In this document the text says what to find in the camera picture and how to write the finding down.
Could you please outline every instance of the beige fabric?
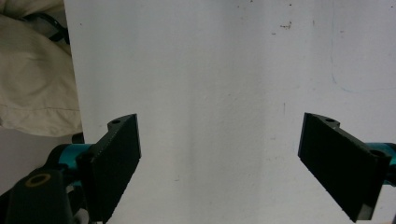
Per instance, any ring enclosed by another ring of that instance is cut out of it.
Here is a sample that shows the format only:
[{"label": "beige fabric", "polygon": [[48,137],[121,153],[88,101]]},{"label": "beige fabric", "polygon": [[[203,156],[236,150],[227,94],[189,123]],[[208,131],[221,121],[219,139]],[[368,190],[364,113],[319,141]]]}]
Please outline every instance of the beige fabric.
[{"label": "beige fabric", "polygon": [[0,0],[0,126],[45,136],[82,131],[70,48],[11,19],[63,8]]}]

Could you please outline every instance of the stain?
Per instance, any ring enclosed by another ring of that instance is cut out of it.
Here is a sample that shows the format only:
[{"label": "stain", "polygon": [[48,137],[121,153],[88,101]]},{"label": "stain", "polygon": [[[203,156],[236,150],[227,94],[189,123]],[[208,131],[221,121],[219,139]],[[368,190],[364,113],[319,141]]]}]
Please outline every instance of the stain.
[{"label": "stain", "polygon": [[289,21],[288,25],[280,25],[280,27],[285,28],[285,30],[289,30],[291,28],[291,21]]}]

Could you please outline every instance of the beige cloth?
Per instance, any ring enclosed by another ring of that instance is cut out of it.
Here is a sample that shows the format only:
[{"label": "beige cloth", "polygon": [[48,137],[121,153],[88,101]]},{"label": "beige cloth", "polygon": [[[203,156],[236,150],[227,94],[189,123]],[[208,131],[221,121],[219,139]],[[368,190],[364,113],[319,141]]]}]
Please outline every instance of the beige cloth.
[{"label": "beige cloth", "polygon": [[0,126],[4,128],[44,136],[82,131],[70,48],[15,20],[59,10],[64,10],[63,1],[0,0]]}]

